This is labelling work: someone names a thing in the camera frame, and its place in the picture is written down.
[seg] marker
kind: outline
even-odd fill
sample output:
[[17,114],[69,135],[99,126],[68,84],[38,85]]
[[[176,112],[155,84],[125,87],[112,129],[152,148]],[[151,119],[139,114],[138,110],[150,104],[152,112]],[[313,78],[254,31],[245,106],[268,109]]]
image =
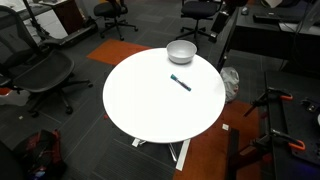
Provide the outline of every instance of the marker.
[[178,78],[175,75],[171,75],[171,79],[173,79],[174,81],[176,81],[177,83],[179,83],[182,87],[184,87],[186,90],[191,91],[191,88],[189,86],[187,86],[185,83],[181,82],[178,80]]

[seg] orange clamp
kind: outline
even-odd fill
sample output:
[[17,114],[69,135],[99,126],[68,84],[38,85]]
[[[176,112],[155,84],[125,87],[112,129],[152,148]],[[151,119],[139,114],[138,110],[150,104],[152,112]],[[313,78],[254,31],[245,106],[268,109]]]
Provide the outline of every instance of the orange clamp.
[[293,96],[280,96],[282,100],[291,101],[293,99]]
[[297,140],[297,141],[300,143],[300,146],[296,145],[296,144],[293,144],[293,143],[288,143],[288,144],[293,149],[304,151],[306,149],[306,146],[305,146],[304,142],[300,141],[300,140]]

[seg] chair backrest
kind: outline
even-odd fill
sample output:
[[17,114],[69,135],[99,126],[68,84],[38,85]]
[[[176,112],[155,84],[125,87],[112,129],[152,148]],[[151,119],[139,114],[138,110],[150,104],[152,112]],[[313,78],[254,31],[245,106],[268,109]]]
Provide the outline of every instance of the chair backrest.
[[12,69],[25,64],[39,52],[19,14],[6,6],[0,6],[0,74],[14,77]]
[[121,15],[121,5],[119,4],[119,0],[106,0],[107,2],[111,3],[113,9],[116,12],[117,16]]
[[115,1],[119,6],[121,7],[121,14],[127,14],[128,13],[128,7],[124,3],[124,0],[108,0],[108,1]]
[[222,5],[223,5],[223,0],[220,0],[219,2],[216,2],[214,0],[182,0],[182,6],[184,5],[184,3],[186,3],[187,1],[199,1],[199,2],[213,2],[213,3],[217,3],[219,4],[219,7],[217,9],[217,11],[220,11]]

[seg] floor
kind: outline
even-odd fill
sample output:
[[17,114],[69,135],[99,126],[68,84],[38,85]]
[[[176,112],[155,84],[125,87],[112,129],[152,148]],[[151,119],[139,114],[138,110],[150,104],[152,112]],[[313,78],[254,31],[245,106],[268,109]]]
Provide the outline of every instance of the floor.
[[[130,24],[137,25],[138,32],[121,28],[126,42],[150,47],[166,47],[180,35],[182,26],[193,27],[192,19],[180,18],[181,0],[130,0],[127,1],[129,14],[125,17]],[[103,27],[102,19],[97,20]],[[201,21],[200,25],[209,30],[213,21]],[[213,44],[206,37],[199,36],[197,54],[215,65],[226,37],[230,23]],[[93,88],[85,85],[68,87],[65,92],[74,112],[67,115],[64,105],[56,95],[44,103],[37,118],[32,118],[26,106],[0,106],[0,140],[9,148],[28,135],[41,129],[61,132],[61,153],[68,164],[63,179],[172,179],[175,164],[164,145],[145,144],[131,146],[132,137],[121,132],[108,118],[102,103],[102,89],[112,66],[86,58],[108,38],[118,39],[115,29],[108,31],[104,39],[96,33],[78,44],[63,48],[75,61],[73,79],[90,79]],[[231,51],[226,67],[233,67],[239,74],[237,100],[249,103],[264,89],[264,72],[278,70],[282,60],[260,55]]]

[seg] table leg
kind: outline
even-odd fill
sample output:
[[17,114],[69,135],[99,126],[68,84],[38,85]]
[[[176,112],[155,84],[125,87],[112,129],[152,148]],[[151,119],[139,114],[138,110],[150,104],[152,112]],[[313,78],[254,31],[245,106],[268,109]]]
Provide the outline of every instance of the table leg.
[[176,154],[176,151],[173,149],[173,146],[172,146],[171,143],[168,144],[168,146],[169,146],[169,149],[170,149],[170,152],[171,152],[173,161],[174,161],[174,162],[177,162],[177,154]]
[[[140,139],[135,139],[135,141],[133,142],[133,146],[137,147],[137,146],[142,146],[144,143],[146,143],[147,141],[144,141],[144,140],[140,140]],[[168,147],[169,147],[169,150],[170,150],[170,153],[172,155],[172,159],[174,162],[177,162],[177,154],[172,146],[171,143],[168,144]]]
[[138,143],[138,146],[142,146],[144,143],[146,143],[147,141],[143,141],[143,140],[140,140],[139,143]]

